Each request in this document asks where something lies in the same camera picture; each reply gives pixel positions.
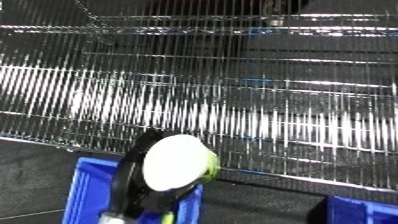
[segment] blue container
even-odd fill
[[[329,197],[329,224],[397,224],[398,206]]]
[[[80,158],[75,170],[63,224],[98,224],[99,215],[108,208],[110,185],[117,162]],[[199,220],[203,188],[198,186],[179,203],[177,223],[196,224]],[[143,214],[141,224],[160,224],[160,214]]]

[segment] black clamp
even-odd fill
[[[168,192],[156,192],[146,184],[142,172],[145,155],[163,138],[163,132],[150,129],[137,139],[132,150],[121,159],[112,182],[107,214],[119,219],[137,220],[144,211],[171,212],[179,201],[194,190],[195,183]]]

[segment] black surface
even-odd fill
[[[63,212],[58,210],[66,204],[74,166],[82,155],[93,156],[0,141],[0,224],[60,223]],[[201,223],[307,223],[307,215],[322,199],[215,182],[205,189]]]

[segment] blue plastic bin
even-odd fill
[[[398,206],[329,197],[329,224],[398,224]]]
[[[98,224],[99,215],[109,204],[110,185],[117,162],[80,158],[75,170],[63,224]],[[198,186],[179,203],[177,223],[196,224],[199,220],[203,187]],[[141,224],[160,224],[160,214],[143,214]]]

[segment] chrome wire shelf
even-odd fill
[[[156,128],[226,170],[398,190],[389,1],[37,2],[1,10],[2,138],[123,153]]]

